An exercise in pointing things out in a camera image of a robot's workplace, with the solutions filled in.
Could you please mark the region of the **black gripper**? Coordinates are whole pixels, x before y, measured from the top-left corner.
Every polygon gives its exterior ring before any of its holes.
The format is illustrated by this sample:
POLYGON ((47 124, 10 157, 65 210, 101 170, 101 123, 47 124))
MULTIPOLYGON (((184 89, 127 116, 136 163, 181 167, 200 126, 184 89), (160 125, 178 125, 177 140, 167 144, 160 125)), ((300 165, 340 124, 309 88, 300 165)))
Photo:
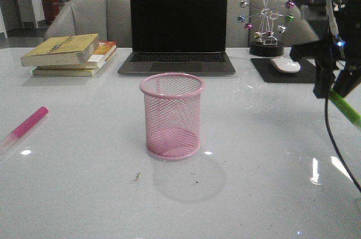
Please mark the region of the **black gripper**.
POLYGON ((347 0, 335 11, 332 0, 326 1, 328 29, 316 42, 293 45, 290 58, 315 60, 314 95, 326 98, 330 90, 346 97, 360 84, 360 0, 347 0))

